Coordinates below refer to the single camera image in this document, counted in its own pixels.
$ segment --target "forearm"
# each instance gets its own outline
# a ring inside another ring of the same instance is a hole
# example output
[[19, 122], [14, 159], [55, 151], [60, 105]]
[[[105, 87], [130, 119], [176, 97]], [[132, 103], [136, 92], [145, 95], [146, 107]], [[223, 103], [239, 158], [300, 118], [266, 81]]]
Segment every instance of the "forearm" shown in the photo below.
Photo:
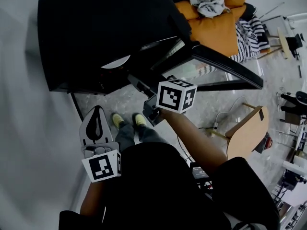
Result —
[[216, 147], [211, 139], [201, 133], [183, 114], [167, 112], [163, 114], [163, 118], [182, 140], [193, 159], [209, 175], [227, 161], [223, 151]]
[[91, 183], [82, 203], [80, 214], [102, 220], [105, 211], [105, 204], [103, 200], [105, 190], [106, 181]]

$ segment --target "white box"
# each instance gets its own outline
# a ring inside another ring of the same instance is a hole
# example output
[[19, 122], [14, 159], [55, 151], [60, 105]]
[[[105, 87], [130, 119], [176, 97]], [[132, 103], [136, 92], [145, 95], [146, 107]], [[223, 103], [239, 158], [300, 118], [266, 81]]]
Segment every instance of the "white box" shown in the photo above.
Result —
[[121, 176], [121, 157], [117, 150], [82, 159], [91, 182], [99, 182]]
[[183, 113], [193, 106], [197, 85], [183, 80], [170, 80], [159, 83], [156, 106]]

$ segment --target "yellow shoe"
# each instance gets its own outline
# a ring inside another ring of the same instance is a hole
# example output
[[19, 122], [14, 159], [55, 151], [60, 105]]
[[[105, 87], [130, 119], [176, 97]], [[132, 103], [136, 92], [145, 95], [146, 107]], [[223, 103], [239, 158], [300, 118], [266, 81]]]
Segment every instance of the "yellow shoe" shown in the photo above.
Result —
[[139, 113], [135, 113], [132, 115], [132, 120], [133, 120], [133, 123], [134, 123], [134, 126], [137, 128], [139, 126], [146, 126], [147, 123], [146, 123], [146, 119], [145, 117], [142, 115], [142, 114], [139, 114]]
[[118, 113], [113, 113], [112, 114], [112, 121], [116, 128], [119, 129], [119, 124], [122, 122], [125, 122], [125, 120], [118, 114]]

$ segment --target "striped blanket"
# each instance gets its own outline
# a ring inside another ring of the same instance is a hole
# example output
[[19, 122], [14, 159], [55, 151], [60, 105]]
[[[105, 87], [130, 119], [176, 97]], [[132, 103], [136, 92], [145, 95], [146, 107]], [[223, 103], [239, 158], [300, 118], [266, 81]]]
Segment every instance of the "striped blanket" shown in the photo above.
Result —
[[249, 22], [239, 19], [236, 23], [236, 35], [239, 53], [231, 56], [236, 62], [251, 59], [262, 50], [270, 48], [263, 26], [257, 17]]

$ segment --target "gray pants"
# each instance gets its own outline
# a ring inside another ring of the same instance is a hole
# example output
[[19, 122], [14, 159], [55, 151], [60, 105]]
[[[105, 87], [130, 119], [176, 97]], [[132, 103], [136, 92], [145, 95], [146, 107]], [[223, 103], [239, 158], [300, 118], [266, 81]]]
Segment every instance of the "gray pants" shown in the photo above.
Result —
[[[122, 152], [128, 147], [134, 146], [134, 128], [131, 124], [122, 124], [119, 127], [119, 132], [115, 138], [115, 141], [119, 143], [119, 150]], [[139, 141], [145, 142], [162, 142], [167, 143], [159, 134], [146, 126], [142, 126], [139, 129]]]

